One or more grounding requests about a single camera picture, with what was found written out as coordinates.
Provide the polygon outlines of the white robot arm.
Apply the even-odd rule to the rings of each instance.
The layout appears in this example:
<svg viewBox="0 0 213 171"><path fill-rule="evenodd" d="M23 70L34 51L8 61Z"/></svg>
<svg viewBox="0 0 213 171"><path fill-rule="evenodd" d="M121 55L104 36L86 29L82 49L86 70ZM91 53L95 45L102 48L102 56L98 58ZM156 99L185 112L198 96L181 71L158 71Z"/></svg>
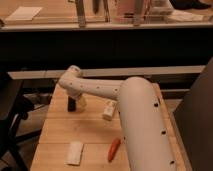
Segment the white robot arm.
<svg viewBox="0 0 213 171"><path fill-rule="evenodd" d="M75 100L87 93L117 101L131 171L177 171L160 101L150 81L85 79L82 70L72 65L59 85Z"/></svg>

